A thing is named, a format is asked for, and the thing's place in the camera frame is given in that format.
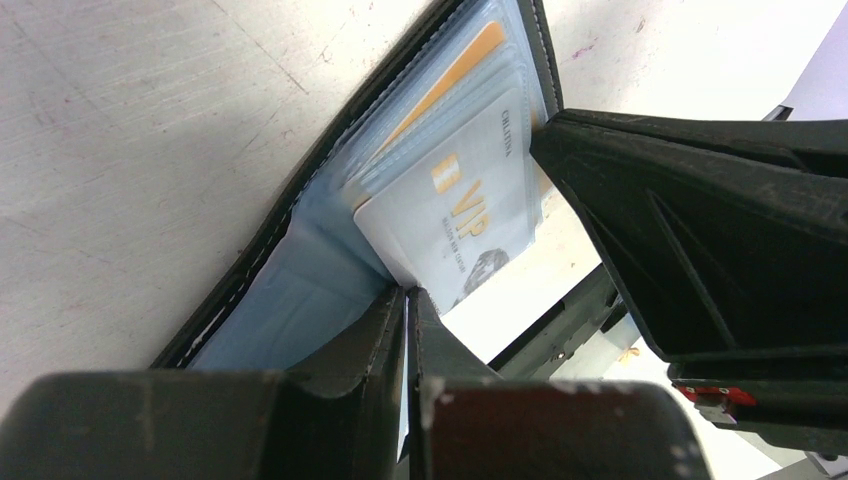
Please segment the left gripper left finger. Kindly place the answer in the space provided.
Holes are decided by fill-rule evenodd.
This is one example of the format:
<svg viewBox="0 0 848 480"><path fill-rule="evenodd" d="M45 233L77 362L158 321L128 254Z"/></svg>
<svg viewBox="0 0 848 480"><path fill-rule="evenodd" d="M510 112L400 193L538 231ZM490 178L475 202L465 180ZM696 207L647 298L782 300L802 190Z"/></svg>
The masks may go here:
<svg viewBox="0 0 848 480"><path fill-rule="evenodd" d="M35 381L1 424L5 479L389 479L402 289L285 371L73 372Z"/></svg>

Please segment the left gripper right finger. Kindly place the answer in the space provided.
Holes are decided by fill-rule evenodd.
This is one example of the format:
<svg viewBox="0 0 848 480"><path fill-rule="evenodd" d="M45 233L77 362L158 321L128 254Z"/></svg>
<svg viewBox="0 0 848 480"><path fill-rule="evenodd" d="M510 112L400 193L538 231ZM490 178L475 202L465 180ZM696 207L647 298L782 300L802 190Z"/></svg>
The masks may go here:
<svg viewBox="0 0 848 480"><path fill-rule="evenodd" d="M414 479L706 479L690 422L658 385L506 380L408 294Z"/></svg>

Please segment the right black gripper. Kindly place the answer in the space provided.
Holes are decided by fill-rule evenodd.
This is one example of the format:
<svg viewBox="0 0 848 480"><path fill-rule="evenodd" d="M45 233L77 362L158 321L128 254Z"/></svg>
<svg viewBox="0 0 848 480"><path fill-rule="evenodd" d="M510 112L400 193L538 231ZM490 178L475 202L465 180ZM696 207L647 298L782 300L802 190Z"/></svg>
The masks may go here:
<svg viewBox="0 0 848 480"><path fill-rule="evenodd" d="M845 121L569 109L531 152L661 358L759 359L669 366L704 419L847 455Z"/></svg>

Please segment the white VIP credit card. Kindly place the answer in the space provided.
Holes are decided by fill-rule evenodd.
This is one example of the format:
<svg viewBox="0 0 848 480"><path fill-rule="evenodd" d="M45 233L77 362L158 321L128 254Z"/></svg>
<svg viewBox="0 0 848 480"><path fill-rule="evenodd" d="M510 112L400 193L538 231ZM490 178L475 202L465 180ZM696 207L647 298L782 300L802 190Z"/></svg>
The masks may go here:
<svg viewBox="0 0 848 480"><path fill-rule="evenodd" d="M529 112L508 88L438 145L406 154L407 170L353 215L404 287L450 311L529 246L539 209Z"/></svg>

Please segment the black leather card holder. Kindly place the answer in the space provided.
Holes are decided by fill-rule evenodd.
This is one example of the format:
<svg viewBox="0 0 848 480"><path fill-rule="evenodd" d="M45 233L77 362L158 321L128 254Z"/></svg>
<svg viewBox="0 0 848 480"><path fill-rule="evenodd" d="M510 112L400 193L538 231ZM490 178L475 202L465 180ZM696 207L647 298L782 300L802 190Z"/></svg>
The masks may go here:
<svg viewBox="0 0 848 480"><path fill-rule="evenodd" d="M490 21L505 41L394 141L377 149ZM518 88L532 133L562 104L540 1L438 1L404 34L310 148L225 277L154 361L157 368L286 369L357 321L386 289L404 287L353 215L479 110Z"/></svg>

